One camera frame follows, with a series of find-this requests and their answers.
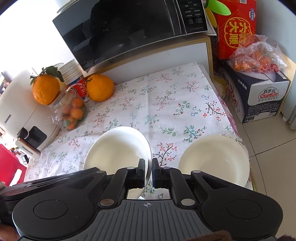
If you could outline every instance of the red chair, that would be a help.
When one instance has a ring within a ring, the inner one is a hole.
[[[22,165],[17,157],[7,150],[2,144],[0,144],[0,180],[5,182],[6,186],[9,186],[13,180],[17,169],[22,171],[20,179],[17,183],[24,182],[27,168]]]

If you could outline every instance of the green leaf decoration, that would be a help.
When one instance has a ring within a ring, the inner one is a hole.
[[[224,3],[221,3],[217,0],[209,0],[207,7],[220,15],[228,16],[231,14],[229,8]]]
[[[37,77],[39,77],[39,76],[41,76],[43,74],[48,74],[48,75],[51,75],[53,77],[57,77],[57,78],[60,79],[61,82],[64,82],[64,78],[63,78],[61,72],[57,70],[57,67],[49,66],[49,67],[46,67],[46,68],[42,68],[42,71],[38,76],[33,76],[33,75],[30,76],[30,79],[32,79],[30,85],[32,85],[34,83],[34,81],[35,81],[35,79]]]
[[[61,82],[64,82],[64,78],[60,71],[57,70],[57,77],[60,79]]]
[[[34,83],[36,78],[37,78],[37,76],[33,76],[33,75],[30,76],[30,79],[32,79],[30,85],[32,85]]]
[[[207,7],[207,8],[205,8],[205,13],[207,14],[207,17],[209,18],[209,21],[211,22],[213,27],[217,28],[217,21],[216,21],[215,16],[213,15],[212,10]]]

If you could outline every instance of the metal screw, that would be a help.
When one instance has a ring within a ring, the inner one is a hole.
[[[192,206],[195,204],[195,201],[191,198],[185,198],[181,200],[181,204],[184,206]]]
[[[110,198],[102,199],[100,201],[100,204],[103,205],[103,206],[110,206],[113,203],[114,203],[114,200],[113,199],[110,199]]]

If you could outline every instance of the glass jar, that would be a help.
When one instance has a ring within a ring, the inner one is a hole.
[[[61,89],[58,96],[49,104],[52,110],[51,118],[53,123],[66,131],[77,128],[87,115],[85,101],[78,94],[69,92],[74,85],[70,86],[66,91]]]

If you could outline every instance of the cardboard box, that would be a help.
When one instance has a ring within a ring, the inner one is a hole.
[[[214,13],[217,21],[217,36],[211,37],[212,49],[219,59],[229,59],[238,48],[239,35],[242,32],[255,34],[256,0],[219,0],[224,3],[231,15]]]
[[[289,80],[281,72],[236,72],[227,60],[218,60],[218,73],[228,85],[228,96],[241,123],[276,115]]]

